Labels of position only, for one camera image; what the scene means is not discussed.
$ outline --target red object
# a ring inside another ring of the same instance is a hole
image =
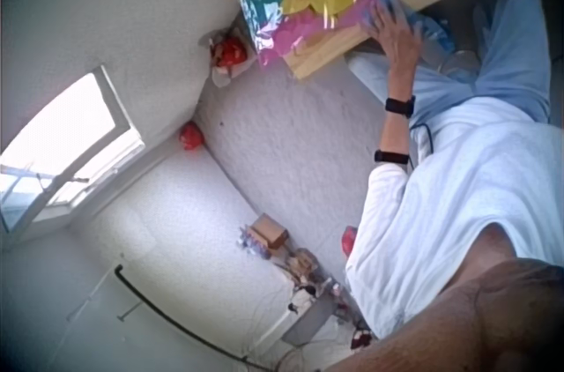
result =
[[[359,231],[355,227],[347,227],[341,238],[341,247],[343,248],[343,253],[348,258],[353,252],[354,241],[356,240],[356,234]]]
[[[193,121],[184,125],[182,131],[180,131],[179,139],[184,145],[184,150],[197,149],[200,145],[203,145],[205,141],[204,134],[202,134],[202,131]]]
[[[211,57],[218,67],[235,66],[247,60],[247,50],[236,37],[227,37],[211,48]]]

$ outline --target black wristband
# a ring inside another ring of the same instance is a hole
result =
[[[407,165],[409,163],[409,155],[376,150],[376,153],[374,153],[374,161],[397,163],[398,165]]]
[[[400,101],[391,98],[388,98],[386,100],[386,110],[388,112],[403,115],[407,119],[412,117],[414,109],[415,109],[415,96],[412,96],[408,101]]]

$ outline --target cardboard box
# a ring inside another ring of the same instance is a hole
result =
[[[251,227],[264,237],[269,249],[279,249],[290,237],[287,229],[265,213]]]

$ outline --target cable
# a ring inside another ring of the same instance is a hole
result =
[[[409,129],[409,131],[413,131],[421,127],[425,127],[427,130],[427,136],[429,137],[429,145],[431,146],[431,154],[433,154],[434,153],[433,134],[431,133],[431,129],[426,123],[420,123],[419,125],[414,125]]]
[[[228,351],[224,350],[223,348],[220,348],[216,345],[214,345],[213,343],[209,342],[206,339],[203,339],[202,337],[200,337],[199,335],[196,335],[194,332],[184,328],[184,326],[182,326],[181,324],[179,324],[178,322],[176,322],[172,317],[170,317],[169,315],[167,315],[165,312],[163,312],[161,309],[159,309],[157,306],[155,306],[152,301],[150,301],[149,299],[147,299],[144,295],[141,294],[141,292],[139,290],[137,290],[123,275],[122,275],[122,270],[123,270],[123,265],[119,264],[117,265],[117,267],[114,269],[114,274],[115,276],[135,295],[137,296],[137,298],[139,300],[142,300],[144,304],[146,304],[149,308],[151,308],[157,315],[161,316],[163,319],[165,319],[167,322],[169,322],[170,324],[172,324],[174,327],[176,327],[178,330],[184,332],[186,335],[188,335],[189,337],[191,337],[192,339],[195,339],[196,341],[202,343],[204,346],[209,347],[210,349],[223,354],[224,356],[228,357],[229,359],[233,359],[234,361],[238,361],[240,363],[244,363],[247,366],[250,366],[252,368],[256,368],[256,369],[260,369],[260,370],[264,370],[266,372],[273,372],[272,369],[266,368],[264,366],[261,365],[257,365],[253,362],[247,361],[247,356],[243,356],[243,357],[238,357],[235,354],[231,354]]]
[[[431,129],[429,128],[429,126],[426,123],[420,123],[419,125],[414,125],[413,127],[411,127],[409,129],[409,131],[413,131],[416,130],[417,128],[421,128],[421,127],[425,127],[425,129],[427,130],[427,136],[429,138],[429,146],[431,148],[431,154],[434,153],[434,144],[433,144],[433,134],[431,134]],[[412,161],[412,157],[409,157],[409,164],[412,167],[412,171],[415,169],[415,167],[413,166],[413,161]]]

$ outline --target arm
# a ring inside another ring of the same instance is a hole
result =
[[[397,0],[392,0],[392,9],[378,1],[371,8],[374,27],[367,32],[376,39],[390,59],[388,77],[389,97],[408,101],[413,96],[415,69],[421,51],[421,24],[412,30],[404,11]],[[409,154],[409,120],[402,115],[386,113],[380,150]]]
[[[514,259],[447,290],[399,331],[329,371],[561,370],[562,338],[564,270]]]

